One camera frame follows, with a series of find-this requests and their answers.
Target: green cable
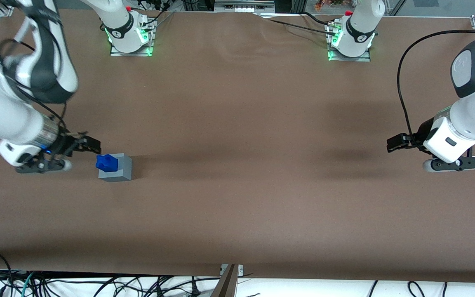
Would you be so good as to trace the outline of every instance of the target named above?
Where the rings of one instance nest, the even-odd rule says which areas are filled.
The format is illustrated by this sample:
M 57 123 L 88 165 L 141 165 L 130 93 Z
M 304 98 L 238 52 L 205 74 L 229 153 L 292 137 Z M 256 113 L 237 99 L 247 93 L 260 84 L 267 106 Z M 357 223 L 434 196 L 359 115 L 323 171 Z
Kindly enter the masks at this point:
M 27 290 L 27 285 L 31 280 L 32 275 L 34 274 L 34 271 L 31 272 L 28 276 L 25 282 L 23 283 L 23 291 L 21 291 L 21 297 L 25 297 L 25 291 Z

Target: brown table surface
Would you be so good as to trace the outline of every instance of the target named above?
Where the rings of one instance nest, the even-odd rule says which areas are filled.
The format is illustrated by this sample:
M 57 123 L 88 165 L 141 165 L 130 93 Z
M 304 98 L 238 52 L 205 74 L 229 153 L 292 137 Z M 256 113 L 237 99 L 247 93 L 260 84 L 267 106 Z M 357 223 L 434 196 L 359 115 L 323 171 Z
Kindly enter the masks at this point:
M 150 58 L 110 57 L 93 11 L 61 17 L 80 79 L 68 127 L 132 156 L 136 179 L 99 180 L 91 153 L 45 175 L 0 157 L 13 268 L 475 281 L 475 171 L 430 174 L 428 155 L 386 152 L 406 132 L 401 54 L 468 19 L 384 18 L 372 61 L 353 63 L 328 61 L 320 34 L 247 13 L 174 14 Z M 0 20 L 0 41 L 21 19 Z M 439 36 L 406 59 L 415 129 L 457 99 L 450 63 L 473 39 Z

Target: gray block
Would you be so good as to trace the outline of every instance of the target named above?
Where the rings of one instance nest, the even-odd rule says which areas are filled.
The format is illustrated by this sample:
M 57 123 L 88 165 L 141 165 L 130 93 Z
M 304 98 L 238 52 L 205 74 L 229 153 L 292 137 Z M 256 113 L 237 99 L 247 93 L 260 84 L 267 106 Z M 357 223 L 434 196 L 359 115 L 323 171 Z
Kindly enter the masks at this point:
M 110 154 L 118 159 L 118 170 L 114 172 L 104 172 L 98 169 L 98 178 L 107 182 L 130 181 L 132 180 L 132 158 L 126 154 Z

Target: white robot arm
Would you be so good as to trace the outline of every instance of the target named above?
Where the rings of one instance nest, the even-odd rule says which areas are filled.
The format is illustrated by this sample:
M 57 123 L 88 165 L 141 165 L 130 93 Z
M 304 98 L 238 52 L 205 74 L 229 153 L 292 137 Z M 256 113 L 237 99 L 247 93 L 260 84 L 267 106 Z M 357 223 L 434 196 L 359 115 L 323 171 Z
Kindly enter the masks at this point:
M 404 133 L 388 139 L 388 152 L 418 147 L 434 156 L 423 164 L 429 172 L 475 169 L 471 154 L 475 145 L 475 41 L 452 62 L 451 77 L 460 99 L 424 122 L 414 139 Z
M 138 50 L 147 41 L 141 35 L 146 16 L 129 12 L 121 0 L 83 0 L 100 16 L 109 40 L 119 51 Z M 64 156 L 73 151 L 100 153 L 100 142 L 82 134 L 70 134 L 61 118 L 36 111 L 32 103 L 65 104 L 78 88 L 78 78 L 68 55 L 58 8 L 53 0 L 5 0 L 25 14 L 13 40 L 0 45 L 0 155 L 18 172 L 68 170 Z M 35 49 L 31 54 L 6 56 L 32 29 Z M 44 154 L 51 154 L 49 163 Z
M 384 16 L 386 6 L 382 0 L 359 1 L 352 15 L 340 19 L 341 31 L 332 46 L 351 58 L 359 57 L 371 47 L 375 28 Z

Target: robot logo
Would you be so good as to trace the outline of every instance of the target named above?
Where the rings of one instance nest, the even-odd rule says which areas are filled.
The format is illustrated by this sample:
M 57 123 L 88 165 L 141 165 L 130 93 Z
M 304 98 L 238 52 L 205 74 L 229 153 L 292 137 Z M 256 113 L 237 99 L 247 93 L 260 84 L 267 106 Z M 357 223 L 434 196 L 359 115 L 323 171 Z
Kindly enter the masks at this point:
M 464 70 L 465 64 L 468 62 L 467 57 L 460 57 L 454 62 L 454 71 Z

